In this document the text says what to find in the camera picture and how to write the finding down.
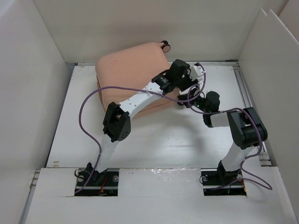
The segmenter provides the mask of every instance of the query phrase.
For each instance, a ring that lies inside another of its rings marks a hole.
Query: purple wire
[[[75,194],[77,194],[78,192],[82,191],[82,190],[86,187],[86,185],[87,185],[88,182],[90,181],[90,179],[91,179],[91,177],[92,177],[92,175],[93,175],[93,173],[94,173],[96,167],[98,166],[98,163],[99,163],[99,161],[100,161],[100,157],[101,157],[101,154],[102,154],[102,147],[101,147],[101,144],[99,143],[99,141],[98,141],[95,137],[93,137],[88,131],[86,131],[86,130],[83,128],[83,126],[82,126],[82,111],[83,111],[83,108],[84,108],[86,102],[88,101],[88,99],[89,99],[92,95],[94,95],[95,93],[97,93],[97,92],[99,92],[99,91],[106,90],[106,89],[119,89],[119,90],[130,90],[130,91],[138,91],[138,92],[145,92],[145,93],[149,92],[149,93],[151,93],[151,94],[154,94],[154,95],[157,95],[157,96],[166,98],[166,99],[168,99],[168,100],[171,100],[171,101],[174,101],[174,102],[177,102],[177,103],[186,103],[186,102],[189,102],[189,101],[192,101],[192,100],[196,99],[196,98],[200,95],[200,93],[202,92],[203,88],[204,88],[204,85],[203,85],[201,91],[199,91],[199,93],[198,93],[196,96],[194,96],[193,98],[188,99],[188,100],[178,100],[178,99],[173,99],[173,98],[170,98],[170,97],[168,97],[168,96],[164,96],[164,95],[162,95],[162,94],[160,94],[160,93],[153,92],[153,91],[146,91],[146,90],[140,90],[140,89],[134,89],[134,88],[126,88],[126,87],[119,87],[119,86],[105,86],[105,87],[102,87],[102,88],[98,88],[97,90],[95,90],[95,91],[93,91],[92,93],[90,93],[90,94],[85,98],[85,100],[83,101],[83,103],[82,103],[82,105],[81,105],[81,107],[80,107],[80,111],[79,111],[79,126],[80,126],[81,130],[82,130],[87,136],[89,136],[92,140],[95,141],[95,143],[97,143],[97,145],[98,145],[98,147],[99,147],[99,149],[100,149],[100,152],[99,152],[98,158],[97,158],[97,160],[96,160],[96,162],[95,162],[95,164],[94,164],[93,170],[91,171],[89,177],[87,178],[87,180],[86,180],[86,182],[84,183],[84,185],[83,185],[79,190],[75,191]]]
[[[90,94],[85,98],[85,100],[83,101],[83,103],[82,103],[82,105],[81,105],[80,111],[79,111],[79,126],[80,126],[80,128],[82,129],[82,131],[83,131],[87,136],[89,136],[92,140],[94,140],[94,141],[97,143],[100,152],[99,152],[98,158],[97,158],[97,160],[96,160],[96,162],[95,162],[95,164],[94,164],[93,170],[91,171],[91,173],[90,173],[89,177],[87,178],[85,184],[84,184],[79,190],[75,191],[75,194],[77,194],[78,192],[82,191],[82,190],[86,187],[86,185],[87,185],[88,182],[90,181],[90,179],[91,179],[91,177],[92,177],[92,175],[93,175],[93,173],[94,173],[96,167],[98,166],[98,163],[99,163],[99,161],[100,161],[100,157],[101,157],[101,154],[102,154],[102,147],[101,147],[99,141],[96,140],[96,138],[93,137],[93,136],[92,136],[88,131],[86,131],[86,130],[83,128],[83,126],[82,126],[82,111],[83,111],[83,108],[84,108],[86,102],[88,101],[88,99],[89,99],[92,95],[94,95],[95,93],[97,93],[97,92],[99,92],[99,91],[102,91],[102,90],[106,90],[106,89],[119,89],[119,90],[129,90],[129,91],[149,92],[149,93],[151,93],[151,94],[160,96],[160,97],[162,97],[162,98],[166,98],[166,99],[168,99],[168,100],[171,100],[171,101],[174,101],[174,102],[177,102],[177,103],[188,103],[188,106],[190,107],[190,109],[191,109],[192,111],[196,112],[196,113],[199,113],[199,114],[209,114],[209,115],[213,115],[213,114],[221,113],[221,112],[213,112],[213,113],[200,112],[200,111],[194,110],[194,109],[193,109],[193,106],[190,104],[190,102],[191,102],[192,100],[196,99],[196,98],[202,93],[202,91],[203,91],[203,89],[204,89],[204,87],[205,87],[205,85],[206,85],[206,70],[204,69],[204,67],[203,67],[200,63],[199,63],[199,65],[200,65],[200,67],[202,68],[202,70],[203,70],[203,72],[204,72],[204,82],[203,82],[202,88],[200,89],[200,91],[198,92],[198,94],[197,94],[196,96],[194,96],[193,98],[191,98],[191,99],[190,99],[190,93],[191,93],[191,90],[192,90],[194,87],[197,87],[198,84],[195,84],[195,85],[191,86],[191,88],[189,89],[188,94],[187,94],[187,100],[173,99],[173,98],[170,98],[170,97],[168,97],[168,96],[164,96],[164,95],[162,95],[162,94],[160,94],[160,93],[153,92],[153,91],[140,90],[140,89],[135,89],[135,88],[119,87],[119,86],[106,86],[106,87],[98,88],[97,90],[93,91],[92,93],[90,93]],[[243,164],[244,164],[244,162],[245,162],[246,159],[251,158],[251,157],[254,157],[254,156],[257,156],[257,155],[259,155],[259,154],[261,153],[261,151],[262,151],[262,147],[263,147],[263,146],[262,146],[263,143],[262,143],[261,136],[260,136],[260,134],[259,134],[259,132],[258,132],[258,129],[257,129],[257,127],[256,127],[256,125],[255,125],[253,119],[249,116],[249,114],[248,114],[246,111],[244,111],[243,109],[240,109],[240,108],[234,108],[234,109],[227,110],[227,111],[222,111],[222,112],[231,112],[231,111],[235,111],[235,110],[239,110],[239,111],[243,112],[245,115],[247,115],[248,119],[249,119],[250,122],[252,123],[252,126],[253,126],[254,130],[255,130],[256,133],[257,133],[257,137],[258,137],[258,140],[259,140],[259,146],[260,146],[260,147],[259,147],[259,150],[258,150],[258,152],[257,152],[256,154],[245,157],[244,161],[241,162],[241,164],[240,164],[241,170],[244,171],[245,173],[247,173],[247,174],[249,174],[249,175],[251,175],[251,176],[253,176],[253,177],[255,177],[255,178],[257,178],[257,179],[259,179],[259,180],[261,180],[261,181],[263,181],[264,183],[266,183],[266,184],[268,185],[268,187],[265,186],[265,185],[262,185],[261,183],[259,183],[259,182],[257,182],[257,181],[254,181],[254,180],[251,180],[251,179],[248,179],[248,178],[240,178],[240,179],[235,180],[235,181],[233,181],[233,182],[231,182],[231,183],[229,183],[229,184],[227,184],[227,185],[225,185],[225,186],[220,186],[220,187],[217,187],[217,188],[213,188],[213,190],[222,189],[222,188],[224,188],[224,187],[226,187],[226,186],[232,185],[233,183],[235,183],[235,182],[237,182],[237,181],[241,181],[241,180],[251,181],[251,182],[254,182],[254,183],[256,183],[256,184],[258,184],[258,185],[260,185],[260,186],[262,186],[262,187],[264,187],[264,188],[266,188],[266,189],[272,190],[272,186],[269,185],[268,182],[266,182],[265,180],[263,180],[261,177],[258,177],[258,176],[256,176],[256,175],[254,175],[254,174],[248,172],[247,170],[245,170],[245,169],[243,168]]]

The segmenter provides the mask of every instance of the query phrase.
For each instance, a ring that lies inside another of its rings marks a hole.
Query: purple cable
[[[99,149],[100,149],[100,152],[99,152],[98,158],[97,158],[97,160],[96,160],[96,162],[95,162],[95,164],[94,164],[93,170],[91,171],[91,173],[90,173],[89,177],[87,178],[85,184],[84,184],[79,190],[75,191],[75,194],[78,193],[78,192],[80,192],[80,191],[82,191],[82,190],[86,187],[86,185],[87,185],[88,182],[90,181],[90,179],[91,179],[91,177],[92,177],[92,175],[93,175],[93,173],[94,173],[96,167],[98,166],[98,163],[99,163],[99,161],[100,161],[100,157],[101,157],[101,154],[102,154],[102,147],[101,147],[101,144],[99,143],[99,141],[96,140],[96,138],[93,137],[93,136],[92,136],[88,131],[86,131],[86,130],[83,128],[83,126],[82,126],[82,111],[83,111],[83,108],[84,108],[86,102],[88,101],[88,99],[89,99],[93,94],[95,94],[95,93],[97,93],[97,92],[99,92],[99,91],[102,91],[102,90],[106,90],[106,89],[130,90],[130,91],[138,91],[138,92],[145,92],[145,93],[149,92],[149,93],[151,93],[151,94],[154,94],[154,95],[157,95],[157,96],[166,98],[166,99],[168,99],[168,100],[171,100],[171,101],[174,101],[174,102],[177,102],[177,103],[186,103],[186,102],[189,102],[189,101],[192,101],[192,100],[196,99],[196,98],[200,95],[200,93],[202,92],[203,88],[204,88],[204,85],[203,85],[202,89],[199,91],[199,93],[198,93],[196,96],[194,96],[192,99],[188,99],[188,100],[178,100],[178,99],[173,99],[173,98],[170,98],[170,97],[168,97],[168,96],[164,96],[164,95],[162,95],[162,94],[160,94],[160,93],[153,92],[153,91],[146,91],[146,90],[140,90],[140,89],[134,89],[134,88],[126,88],[126,87],[119,87],[119,86],[106,86],[106,87],[98,88],[97,90],[95,90],[95,91],[93,91],[92,93],[90,93],[90,94],[85,98],[85,100],[83,101],[83,103],[82,103],[82,105],[81,105],[81,107],[80,107],[80,111],[79,111],[79,126],[80,126],[81,130],[82,130],[87,136],[89,136],[92,140],[95,141],[95,143],[97,143],[97,145],[98,145],[98,147],[99,147]]]

